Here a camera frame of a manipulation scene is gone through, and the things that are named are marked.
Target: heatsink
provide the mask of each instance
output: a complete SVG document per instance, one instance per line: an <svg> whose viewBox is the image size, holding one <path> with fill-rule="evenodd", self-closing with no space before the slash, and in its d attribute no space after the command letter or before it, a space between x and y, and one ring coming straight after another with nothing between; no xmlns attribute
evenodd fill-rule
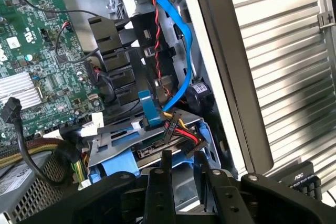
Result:
<svg viewBox="0 0 336 224"><path fill-rule="evenodd" d="M27 72L0 79L0 104L5 104L10 97L19 99L23 110L42 103Z"/></svg>

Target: ribbon cable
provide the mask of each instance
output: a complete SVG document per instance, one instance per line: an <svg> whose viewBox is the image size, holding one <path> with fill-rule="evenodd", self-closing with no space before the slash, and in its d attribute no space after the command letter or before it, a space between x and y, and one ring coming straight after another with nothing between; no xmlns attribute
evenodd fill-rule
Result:
<svg viewBox="0 0 336 224"><path fill-rule="evenodd" d="M163 111L169 110L175 103L181 99L187 90L189 83L191 81L192 68L191 68L191 59L190 59L190 50L193 43L193 35L191 33L190 28L186 23L183 22L182 17L179 15L178 11L174 8L174 6L168 0L156 0L156 2L169 14L172 20L176 23L179 29L182 31L184 35L184 39L186 41L186 53L187 53L187 74L185 76L185 80L176 93L176 95L164 106Z"/></svg>

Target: metal frame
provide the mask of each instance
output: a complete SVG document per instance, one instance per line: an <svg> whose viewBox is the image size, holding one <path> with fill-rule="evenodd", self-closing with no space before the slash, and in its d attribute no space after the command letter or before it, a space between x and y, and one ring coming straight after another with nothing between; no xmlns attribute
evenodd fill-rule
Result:
<svg viewBox="0 0 336 224"><path fill-rule="evenodd" d="M237 146L240 145L247 170L265 173L272 168L273 159L233 2L198 0L205 28L201 10L195 7L195 1L186 0L221 118L232 117L231 125L224 121L223 126L234 164L238 170L242 168L241 157L236 157ZM212 49L205 38L207 35ZM213 74L215 69L218 69L217 76Z"/></svg>

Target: power supply vent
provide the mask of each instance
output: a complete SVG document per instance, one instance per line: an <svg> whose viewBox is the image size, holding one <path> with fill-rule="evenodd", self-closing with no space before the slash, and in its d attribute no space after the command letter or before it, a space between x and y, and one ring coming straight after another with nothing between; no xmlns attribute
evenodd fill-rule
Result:
<svg viewBox="0 0 336 224"><path fill-rule="evenodd" d="M65 171L57 164L53 155L43 170L50 179L55 181L60 181ZM12 211L13 217L16 222L22 221L57 203L62 199L62 196L61 188L50 187L46 182L36 178Z"/></svg>

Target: metal bracket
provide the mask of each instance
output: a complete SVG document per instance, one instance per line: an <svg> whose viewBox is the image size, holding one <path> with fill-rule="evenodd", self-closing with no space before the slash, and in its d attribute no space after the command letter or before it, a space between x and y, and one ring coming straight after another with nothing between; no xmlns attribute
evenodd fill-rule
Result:
<svg viewBox="0 0 336 224"><path fill-rule="evenodd" d="M321 30L336 25L334 14L330 10L325 13L318 14L317 19L319 21L319 26Z"/></svg>

